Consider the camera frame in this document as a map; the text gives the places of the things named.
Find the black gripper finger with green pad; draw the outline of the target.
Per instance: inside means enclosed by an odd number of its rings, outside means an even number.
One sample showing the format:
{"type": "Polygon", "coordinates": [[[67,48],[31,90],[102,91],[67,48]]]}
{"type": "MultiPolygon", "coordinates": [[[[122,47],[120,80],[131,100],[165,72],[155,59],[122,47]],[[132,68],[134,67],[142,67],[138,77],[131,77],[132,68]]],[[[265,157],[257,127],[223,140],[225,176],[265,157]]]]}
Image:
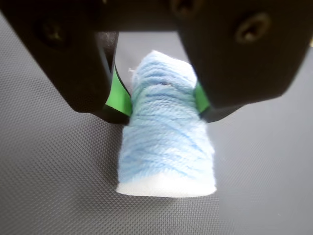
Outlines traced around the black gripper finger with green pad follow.
{"type": "Polygon", "coordinates": [[[215,122],[281,96],[313,36],[310,0],[171,0],[179,36],[215,122]]]}
{"type": "Polygon", "coordinates": [[[118,33],[97,32],[100,0],[3,0],[1,13],[66,103],[113,124],[129,116],[107,103],[115,87],[118,33]]]}

